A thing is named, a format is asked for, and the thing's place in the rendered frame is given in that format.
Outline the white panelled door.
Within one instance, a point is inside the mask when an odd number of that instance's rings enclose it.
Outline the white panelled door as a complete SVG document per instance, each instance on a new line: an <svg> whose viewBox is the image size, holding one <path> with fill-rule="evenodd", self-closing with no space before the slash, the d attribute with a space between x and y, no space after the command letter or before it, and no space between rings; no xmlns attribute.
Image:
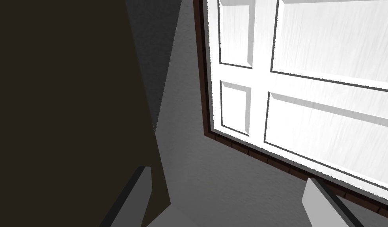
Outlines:
<svg viewBox="0 0 388 227"><path fill-rule="evenodd" d="M210 127L388 204L388 0L204 0Z"/></svg>

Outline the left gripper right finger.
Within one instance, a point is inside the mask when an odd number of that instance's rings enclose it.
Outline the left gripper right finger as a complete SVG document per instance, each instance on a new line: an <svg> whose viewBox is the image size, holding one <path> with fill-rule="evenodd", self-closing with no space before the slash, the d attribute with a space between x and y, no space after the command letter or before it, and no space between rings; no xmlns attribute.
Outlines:
<svg viewBox="0 0 388 227"><path fill-rule="evenodd" d="M321 179L307 179L302 204L312 227L364 227Z"/></svg>

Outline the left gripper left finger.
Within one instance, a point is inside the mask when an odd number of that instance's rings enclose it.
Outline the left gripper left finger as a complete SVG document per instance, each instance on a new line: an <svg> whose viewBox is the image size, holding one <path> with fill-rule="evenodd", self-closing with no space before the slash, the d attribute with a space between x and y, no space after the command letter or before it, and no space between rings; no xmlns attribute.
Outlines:
<svg viewBox="0 0 388 227"><path fill-rule="evenodd" d="M99 227L141 227L151 193L151 167L140 166Z"/></svg>

